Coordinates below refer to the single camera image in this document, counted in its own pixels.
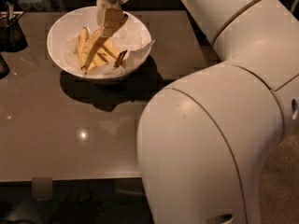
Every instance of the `tabletop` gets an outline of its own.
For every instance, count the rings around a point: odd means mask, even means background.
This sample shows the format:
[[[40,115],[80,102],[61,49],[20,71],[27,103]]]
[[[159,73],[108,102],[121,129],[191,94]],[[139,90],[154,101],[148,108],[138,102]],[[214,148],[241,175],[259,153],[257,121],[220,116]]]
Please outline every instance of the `tabletop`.
[[[79,80],[51,60],[47,34],[64,13],[20,18],[29,46],[2,52],[10,73],[0,79],[1,182],[140,177],[136,131],[145,105],[206,61],[185,11],[131,13],[156,43],[145,63],[113,86]]]

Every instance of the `table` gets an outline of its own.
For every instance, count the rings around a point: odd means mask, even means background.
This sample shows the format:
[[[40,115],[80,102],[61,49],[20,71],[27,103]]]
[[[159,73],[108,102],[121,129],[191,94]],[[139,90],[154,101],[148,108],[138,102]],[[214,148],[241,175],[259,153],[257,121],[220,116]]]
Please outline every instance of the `table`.
[[[2,53],[10,73],[0,80],[1,182],[140,177],[136,130],[145,105],[206,61],[185,11],[132,13],[157,42],[115,86],[78,80],[53,63],[47,34],[64,13],[21,17],[28,48]]]

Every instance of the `white bowl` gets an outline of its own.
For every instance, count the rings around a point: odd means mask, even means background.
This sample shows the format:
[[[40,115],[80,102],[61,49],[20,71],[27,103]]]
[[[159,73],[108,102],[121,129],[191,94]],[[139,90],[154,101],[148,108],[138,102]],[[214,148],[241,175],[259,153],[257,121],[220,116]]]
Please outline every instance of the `white bowl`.
[[[96,69],[99,69],[97,72],[84,75],[78,66],[77,54],[75,54],[76,38],[80,29],[84,26],[89,29],[90,34],[97,28],[96,7],[84,7],[74,10],[62,16],[53,24],[47,39],[47,48],[50,57],[59,67],[76,77],[99,84],[120,82],[146,61],[151,48],[151,37],[147,27],[132,14],[126,14],[129,16],[128,21],[112,37],[113,43],[118,44],[117,47],[121,50],[127,49],[129,52],[127,67],[121,70],[121,73],[107,74],[105,72],[103,74],[100,70],[101,67],[99,67]],[[73,62],[72,59],[65,58],[65,50],[74,49],[67,46],[65,48],[65,44],[67,43],[74,43],[72,46],[75,46],[75,50],[69,51],[70,53],[72,52],[72,55],[76,55],[73,58]]]

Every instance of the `bowl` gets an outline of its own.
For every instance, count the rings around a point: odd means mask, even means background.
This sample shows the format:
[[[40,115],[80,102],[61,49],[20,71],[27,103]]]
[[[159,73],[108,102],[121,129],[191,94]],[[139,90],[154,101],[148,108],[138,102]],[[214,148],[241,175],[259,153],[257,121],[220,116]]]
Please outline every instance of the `bowl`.
[[[112,64],[98,67],[90,74],[83,74],[78,65],[76,45],[78,33],[87,27],[91,34],[96,28],[96,7],[84,7],[71,11],[50,28],[47,48],[52,60],[65,72],[98,84],[115,84],[134,72],[150,55],[151,40],[148,28],[134,15],[128,15],[128,21],[111,39],[119,50],[128,50],[126,68],[113,70]]]

